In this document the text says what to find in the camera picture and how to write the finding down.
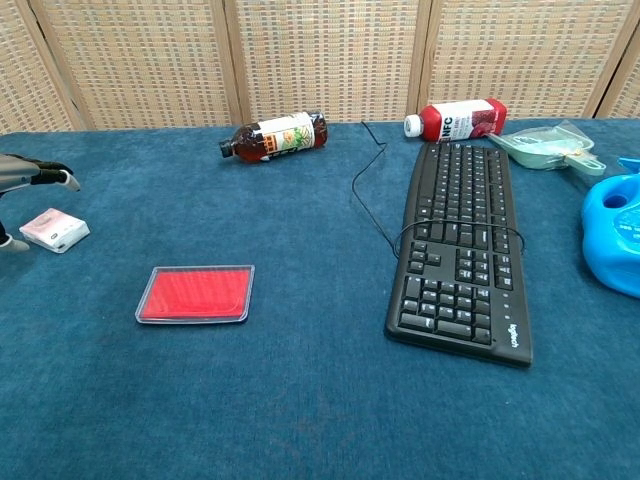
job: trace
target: keyboard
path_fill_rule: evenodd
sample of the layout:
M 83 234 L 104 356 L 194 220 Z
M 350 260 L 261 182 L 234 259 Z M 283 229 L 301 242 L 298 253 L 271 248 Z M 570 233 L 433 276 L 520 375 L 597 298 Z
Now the keyboard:
M 432 221 L 411 226 L 425 220 Z M 507 153 L 460 143 L 425 144 L 411 177 L 403 228 L 387 336 L 531 365 Z

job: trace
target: blue container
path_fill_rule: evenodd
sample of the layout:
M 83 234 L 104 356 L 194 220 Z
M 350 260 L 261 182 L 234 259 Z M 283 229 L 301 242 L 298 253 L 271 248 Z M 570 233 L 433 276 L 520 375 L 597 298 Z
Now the blue container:
M 582 207 L 582 251 L 598 280 L 640 298 L 640 160 L 620 159 L 634 171 L 597 183 Z

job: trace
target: woven screen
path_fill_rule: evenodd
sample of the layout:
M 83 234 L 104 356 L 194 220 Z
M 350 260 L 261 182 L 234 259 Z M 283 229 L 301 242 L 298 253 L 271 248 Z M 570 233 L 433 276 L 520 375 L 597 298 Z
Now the woven screen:
M 231 123 L 209 0 L 34 1 L 97 129 Z
M 73 129 L 13 1 L 0 2 L 0 98 L 0 133 Z
M 334 122 L 404 118 L 418 0 L 238 0 L 236 8 L 251 119 L 304 109 Z
M 447 0 L 423 102 L 495 97 L 511 117 L 582 116 L 632 0 Z
M 640 56 L 637 56 L 633 70 L 624 82 L 609 116 L 640 116 Z

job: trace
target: blue carpet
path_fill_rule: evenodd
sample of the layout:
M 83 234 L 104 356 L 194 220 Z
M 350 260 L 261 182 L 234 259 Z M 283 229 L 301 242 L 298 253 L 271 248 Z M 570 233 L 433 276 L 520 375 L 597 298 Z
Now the blue carpet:
M 575 124 L 607 175 L 640 157 L 640 120 Z M 389 147 L 358 188 L 395 236 L 421 141 L 371 128 Z M 362 125 L 257 166 L 220 157 L 232 130 L 0 137 L 83 186 L 5 195 L 7 230 L 54 207 L 92 231 L 63 255 L 0 256 L 0 478 L 640 478 L 640 303 L 581 255 L 596 179 L 511 164 L 534 339 L 520 370 L 384 337 L 396 263 L 351 193 L 378 151 Z M 256 266 L 244 325 L 136 323 L 154 266 L 216 264 Z

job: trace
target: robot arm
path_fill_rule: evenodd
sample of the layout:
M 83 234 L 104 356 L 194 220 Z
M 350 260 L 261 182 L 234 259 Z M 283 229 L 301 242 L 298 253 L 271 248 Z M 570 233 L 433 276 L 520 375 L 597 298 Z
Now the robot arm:
M 41 162 L 15 154 L 0 154 L 0 198 L 11 190 L 29 185 L 59 183 L 77 192 L 80 184 L 73 176 L 73 170 L 62 163 Z M 29 246 L 15 240 L 0 222 L 0 251 L 24 251 Z

